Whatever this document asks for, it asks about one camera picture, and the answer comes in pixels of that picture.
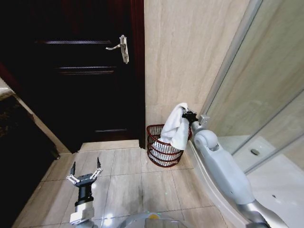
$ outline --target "laundry basket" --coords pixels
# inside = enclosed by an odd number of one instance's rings
[[[170,143],[161,142],[158,139],[161,137],[161,132],[164,124],[147,126],[147,154],[149,159],[156,165],[161,167],[171,167],[179,163],[184,151],[178,150],[171,146]],[[189,128],[188,140],[192,133]]]

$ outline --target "door panel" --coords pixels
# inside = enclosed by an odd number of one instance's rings
[[[1,61],[21,98],[71,151],[82,142],[139,138],[131,1],[14,1],[5,9]],[[120,49],[105,49],[122,34],[127,65]]]

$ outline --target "glass shower door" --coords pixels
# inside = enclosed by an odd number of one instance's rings
[[[267,0],[203,110],[254,195],[291,228],[304,215],[304,1]]]

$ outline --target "door lever handle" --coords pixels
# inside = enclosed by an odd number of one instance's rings
[[[122,35],[119,37],[120,44],[116,45],[115,47],[106,47],[105,49],[112,51],[114,49],[120,48],[123,56],[123,62],[128,64],[129,62],[129,53],[128,53],[128,45],[127,45],[127,37]]]
[[[106,47],[105,49],[112,51],[112,50],[120,48],[120,47],[121,47],[121,44],[117,44],[115,47]]]

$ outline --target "red wire basket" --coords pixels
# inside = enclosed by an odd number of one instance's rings
[[[147,155],[154,164],[161,167],[171,167],[179,163],[184,151],[172,147],[170,143],[158,140],[161,137],[163,127],[164,124],[147,126]],[[189,128],[188,140],[191,136],[192,133]]]

